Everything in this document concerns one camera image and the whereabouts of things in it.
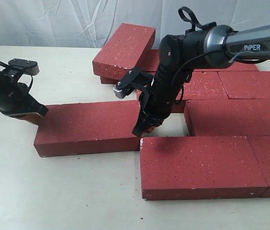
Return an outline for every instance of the white backdrop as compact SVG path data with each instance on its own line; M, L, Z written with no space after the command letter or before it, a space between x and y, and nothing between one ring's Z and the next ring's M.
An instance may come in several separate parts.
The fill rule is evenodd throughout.
M99 48L121 23L132 23L157 29L155 48L166 34L189 28L181 6L201 23L236 30L270 24L270 0L0 0L0 45Z

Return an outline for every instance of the white paper surface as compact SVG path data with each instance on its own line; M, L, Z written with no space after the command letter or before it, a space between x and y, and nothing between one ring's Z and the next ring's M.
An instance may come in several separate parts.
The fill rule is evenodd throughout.
M181 6L201 23L270 24L270 0L0 0L0 45L100 48L121 23L132 23L156 28L157 48L166 34L190 27L179 18Z

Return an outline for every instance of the robotic arm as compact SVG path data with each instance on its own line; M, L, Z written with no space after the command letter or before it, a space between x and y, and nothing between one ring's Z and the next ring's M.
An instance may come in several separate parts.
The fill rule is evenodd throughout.
M13 59L9 61L8 65L0 62L0 66L5 68L0 71L0 112L6 116L37 125L40 118L48 112L46 106L38 103L29 94L33 76L39 73L37 62ZM29 86L18 82L23 74L32 77Z
M170 116L173 104L181 102L184 83L190 82L195 69L226 69L235 61L257 64L270 59L270 25L239 32L216 22L201 25L187 7L181 7L178 13L183 21L191 23L191 29L161 40L155 75L134 68L113 88L120 99L135 89L141 91L140 112L133 129L138 137L162 125ZM176 101L181 89L181 99Z

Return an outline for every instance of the white table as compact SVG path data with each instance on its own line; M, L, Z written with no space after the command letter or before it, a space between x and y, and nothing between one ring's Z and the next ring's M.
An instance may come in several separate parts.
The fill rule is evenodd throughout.
M31 94L43 104L117 100L92 72L98 51L0 46L0 61L36 60ZM172 114L154 135L183 129ZM145 201L139 152L40 158L36 130L0 114L0 230L270 230L270 199Z

